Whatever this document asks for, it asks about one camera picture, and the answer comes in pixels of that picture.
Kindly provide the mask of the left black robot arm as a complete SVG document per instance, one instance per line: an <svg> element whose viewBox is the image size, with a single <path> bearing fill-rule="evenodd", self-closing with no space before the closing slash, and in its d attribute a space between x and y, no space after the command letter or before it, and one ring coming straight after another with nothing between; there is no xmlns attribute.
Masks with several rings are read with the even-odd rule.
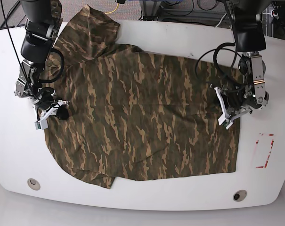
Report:
<svg viewBox="0 0 285 226"><path fill-rule="evenodd" d="M260 0L252 3L250 0L239 2L224 0L223 5L230 22L234 41L220 44L213 49L213 66L220 74L219 80L226 84L219 87L208 81L220 102L222 115L219 125L229 128L236 119L254 110L267 106L269 94L266 91L264 75L266 66L260 51L266 49L262 29L262 12L269 1ZM231 69L224 71L218 64L217 56L221 50L234 47L234 58L239 59L238 68L243 81L238 82L231 76Z"/></svg>

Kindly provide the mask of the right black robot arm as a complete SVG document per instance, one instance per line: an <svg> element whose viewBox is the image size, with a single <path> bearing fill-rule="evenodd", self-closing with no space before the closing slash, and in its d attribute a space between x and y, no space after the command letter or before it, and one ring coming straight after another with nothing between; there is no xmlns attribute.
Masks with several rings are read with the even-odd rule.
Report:
<svg viewBox="0 0 285 226"><path fill-rule="evenodd" d="M67 101L54 99L55 90L47 87L60 79L65 60L61 51L55 49L54 43L62 24L62 5L58 0L23 0L22 9L27 16L25 22L25 38L21 47L24 58L20 62L20 74L16 81L14 94L17 97L29 97L35 106L38 129L47 127L47 118L55 116L60 120L69 117ZM60 58L58 73L51 79L41 79L45 63L51 53Z"/></svg>

